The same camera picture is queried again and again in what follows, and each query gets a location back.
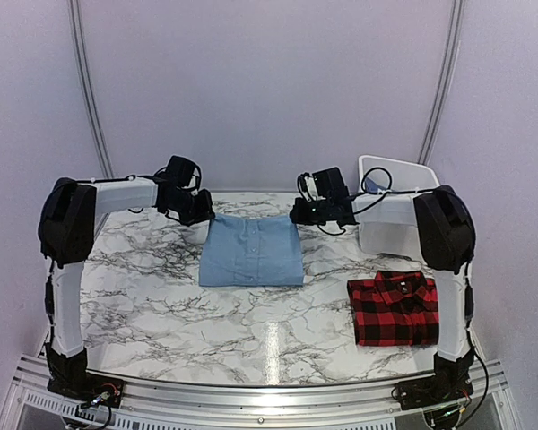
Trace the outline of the light blue long sleeve shirt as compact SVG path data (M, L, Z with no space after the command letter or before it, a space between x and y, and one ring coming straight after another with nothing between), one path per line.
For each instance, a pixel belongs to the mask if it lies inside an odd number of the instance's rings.
M300 287L299 231L287 216L246 219L218 214L199 264L202 287Z

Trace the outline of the red black plaid shirt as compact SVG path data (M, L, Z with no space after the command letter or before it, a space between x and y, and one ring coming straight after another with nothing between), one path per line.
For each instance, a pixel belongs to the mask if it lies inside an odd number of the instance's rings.
M436 282L420 271L378 271L346 284L355 343L361 347L438 343Z

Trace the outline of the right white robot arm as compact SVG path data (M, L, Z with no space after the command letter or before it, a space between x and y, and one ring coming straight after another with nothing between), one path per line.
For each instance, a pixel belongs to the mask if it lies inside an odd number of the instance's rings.
M410 191L421 256L432 270L378 271L347 283L357 345L437 346L434 374L398 383L405 409L470 396L469 368L477 358L470 335L470 264L475 228L464 202L448 185Z

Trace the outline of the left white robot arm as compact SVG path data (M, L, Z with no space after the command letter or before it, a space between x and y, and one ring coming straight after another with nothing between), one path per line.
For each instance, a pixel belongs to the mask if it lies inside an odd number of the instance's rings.
M88 371L80 297L82 273L95 244L98 217L113 212L154 208L183 226L214 217L206 189L165 176L127 176L119 179L56 181L45 201L38 226L40 251L47 260L45 310L49 322L46 357L48 389L76 400L90 401L108 393L120 402L122 380Z

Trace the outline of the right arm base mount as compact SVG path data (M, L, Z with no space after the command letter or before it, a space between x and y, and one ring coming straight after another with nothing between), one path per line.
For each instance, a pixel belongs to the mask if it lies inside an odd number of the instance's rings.
M469 376L451 383L442 374L399 382L391 392L402 410L425 408L459 399L467 400L472 395L473 386Z

